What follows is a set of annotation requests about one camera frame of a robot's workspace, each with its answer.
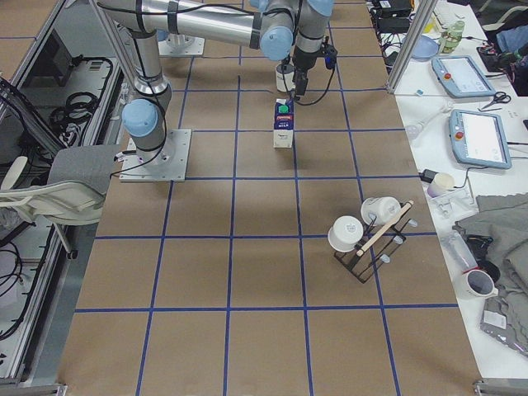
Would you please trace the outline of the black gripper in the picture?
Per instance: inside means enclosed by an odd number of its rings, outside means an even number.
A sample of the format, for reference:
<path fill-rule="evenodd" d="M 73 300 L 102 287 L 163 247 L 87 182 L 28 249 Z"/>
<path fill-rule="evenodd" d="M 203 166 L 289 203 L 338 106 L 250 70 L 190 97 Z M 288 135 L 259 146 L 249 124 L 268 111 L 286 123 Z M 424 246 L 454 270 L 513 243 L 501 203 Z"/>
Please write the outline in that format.
<path fill-rule="evenodd" d="M 298 35 L 294 53 L 294 84 L 295 102 L 300 103 L 301 96 L 304 95 L 308 86 L 308 72 L 314 67 L 318 58 L 324 58 L 326 68 L 334 70 L 337 63 L 337 50 L 328 42 L 327 36 L 309 38 L 305 35 Z"/>

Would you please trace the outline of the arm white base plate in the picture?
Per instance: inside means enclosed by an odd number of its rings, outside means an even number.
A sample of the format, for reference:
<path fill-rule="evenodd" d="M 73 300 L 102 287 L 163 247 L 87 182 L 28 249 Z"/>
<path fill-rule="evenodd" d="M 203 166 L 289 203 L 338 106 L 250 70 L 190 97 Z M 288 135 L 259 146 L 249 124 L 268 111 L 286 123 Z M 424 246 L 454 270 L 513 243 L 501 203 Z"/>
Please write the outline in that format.
<path fill-rule="evenodd" d="M 202 56 L 205 39 L 188 35 L 169 34 L 165 40 L 158 42 L 161 58 L 185 58 Z"/>
<path fill-rule="evenodd" d="M 149 153 L 141 151 L 129 138 L 127 149 L 133 153 L 124 156 L 119 179 L 121 182 L 184 182 L 190 146 L 190 129 L 169 130 L 161 153 L 158 149 Z"/>

